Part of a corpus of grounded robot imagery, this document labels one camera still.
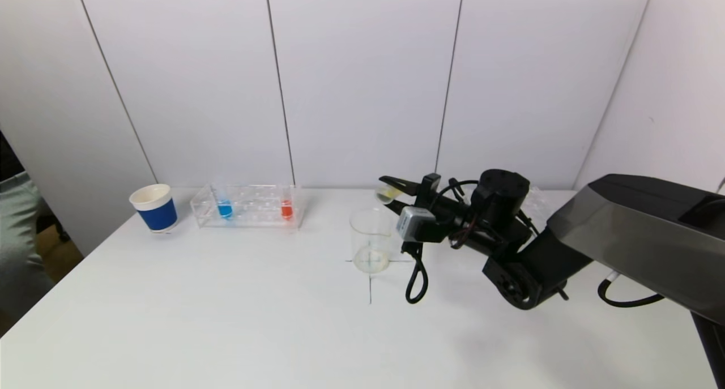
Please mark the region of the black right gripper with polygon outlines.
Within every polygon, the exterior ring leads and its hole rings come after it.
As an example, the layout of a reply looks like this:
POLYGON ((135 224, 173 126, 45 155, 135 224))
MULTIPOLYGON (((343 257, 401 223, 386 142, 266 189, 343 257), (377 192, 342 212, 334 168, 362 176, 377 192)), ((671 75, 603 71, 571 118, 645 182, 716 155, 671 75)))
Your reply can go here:
POLYGON ((474 185, 474 180, 458 181, 451 178, 443 190, 438 190, 442 177, 429 174, 421 183, 404 178, 379 177, 383 183, 378 195, 415 197, 411 206, 399 200, 392 200, 383 206, 397 216, 401 214, 401 252, 411 257, 421 257, 424 243, 439 243, 446 237, 454 240, 466 232, 470 206, 464 199, 463 186, 474 185))

